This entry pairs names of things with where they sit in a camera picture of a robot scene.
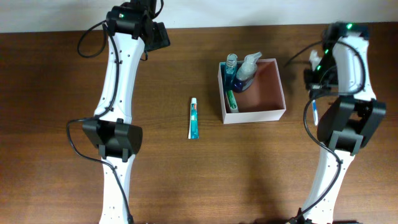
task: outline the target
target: open box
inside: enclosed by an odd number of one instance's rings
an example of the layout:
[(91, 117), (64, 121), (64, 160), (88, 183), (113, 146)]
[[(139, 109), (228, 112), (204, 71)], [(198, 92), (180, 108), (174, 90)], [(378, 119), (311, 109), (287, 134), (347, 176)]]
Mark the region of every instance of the open box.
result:
[[(238, 69), (242, 63), (243, 61), (238, 62)], [(239, 112), (231, 113), (223, 89), (222, 75), (225, 63), (220, 63), (218, 86), (224, 124), (277, 121), (285, 113), (285, 97), (276, 59), (260, 59), (257, 61), (257, 66), (258, 69), (251, 86), (242, 93), (234, 92)]]

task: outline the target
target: cardboard box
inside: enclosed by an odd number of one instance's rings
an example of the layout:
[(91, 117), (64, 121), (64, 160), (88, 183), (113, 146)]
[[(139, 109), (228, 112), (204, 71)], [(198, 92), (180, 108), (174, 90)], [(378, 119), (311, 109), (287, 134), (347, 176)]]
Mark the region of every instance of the cardboard box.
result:
[[(243, 61), (238, 62), (238, 69), (242, 63)], [(225, 63), (221, 62), (218, 68), (218, 86), (224, 124), (280, 119), (286, 111), (286, 104), (276, 59), (258, 60), (258, 69), (252, 85), (242, 93), (234, 92), (239, 113), (230, 113), (226, 102), (222, 79), (224, 66)]]

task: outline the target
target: green object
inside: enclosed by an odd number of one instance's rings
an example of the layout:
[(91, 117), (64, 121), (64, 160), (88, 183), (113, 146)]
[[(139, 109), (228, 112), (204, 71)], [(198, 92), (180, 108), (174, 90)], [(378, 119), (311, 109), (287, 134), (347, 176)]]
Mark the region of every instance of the green object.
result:
[(235, 97), (234, 97), (234, 93), (232, 92), (232, 90), (227, 91), (227, 92), (226, 92), (226, 96), (228, 97), (229, 106), (230, 106), (232, 109), (238, 108), (238, 106), (237, 106), (237, 104), (236, 104)]

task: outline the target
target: blue bottle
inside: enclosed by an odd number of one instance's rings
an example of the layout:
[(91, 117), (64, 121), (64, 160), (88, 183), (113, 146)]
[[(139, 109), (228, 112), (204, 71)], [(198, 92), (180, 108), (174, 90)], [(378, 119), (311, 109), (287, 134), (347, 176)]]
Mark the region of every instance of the blue bottle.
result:
[(236, 75), (238, 63), (238, 56), (236, 54), (229, 54), (226, 58), (225, 70), (224, 70), (224, 91), (232, 90), (233, 82)]

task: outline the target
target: white wall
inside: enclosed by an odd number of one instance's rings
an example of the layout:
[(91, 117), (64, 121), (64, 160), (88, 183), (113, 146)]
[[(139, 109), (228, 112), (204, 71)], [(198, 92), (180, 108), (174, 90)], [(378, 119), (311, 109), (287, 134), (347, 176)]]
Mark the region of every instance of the white wall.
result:
[[(86, 30), (122, 2), (1, 0), (0, 32)], [(167, 28), (398, 21), (398, 0), (165, 0), (156, 21)]]

